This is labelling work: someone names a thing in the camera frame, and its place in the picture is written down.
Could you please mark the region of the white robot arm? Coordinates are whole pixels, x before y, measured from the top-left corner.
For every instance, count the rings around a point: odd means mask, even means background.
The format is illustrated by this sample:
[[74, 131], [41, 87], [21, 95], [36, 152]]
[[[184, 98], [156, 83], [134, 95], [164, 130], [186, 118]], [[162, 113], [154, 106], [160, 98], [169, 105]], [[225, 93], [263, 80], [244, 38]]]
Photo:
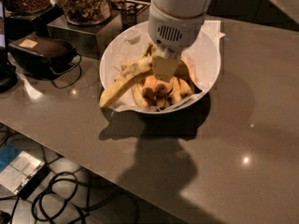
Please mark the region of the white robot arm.
[[[299, 22], [299, 0], [269, 0]], [[175, 75], [181, 52], [190, 47], [205, 22], [211, 0], [151, 0], [149, 36], [158, 47], [153, 73], [161, 81]]]

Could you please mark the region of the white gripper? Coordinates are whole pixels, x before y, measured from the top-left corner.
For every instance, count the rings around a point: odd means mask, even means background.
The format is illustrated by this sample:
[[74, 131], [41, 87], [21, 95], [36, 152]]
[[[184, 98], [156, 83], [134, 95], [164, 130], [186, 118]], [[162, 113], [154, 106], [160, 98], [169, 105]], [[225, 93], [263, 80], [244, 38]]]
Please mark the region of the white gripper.
[[[197, 39], [204, 17], [204, 0], [151, 0], [149, 36], [156, 45], [181, 53]], [[179, 62], [180, 58], [153, 56], [153, 74], [169, 82]]]

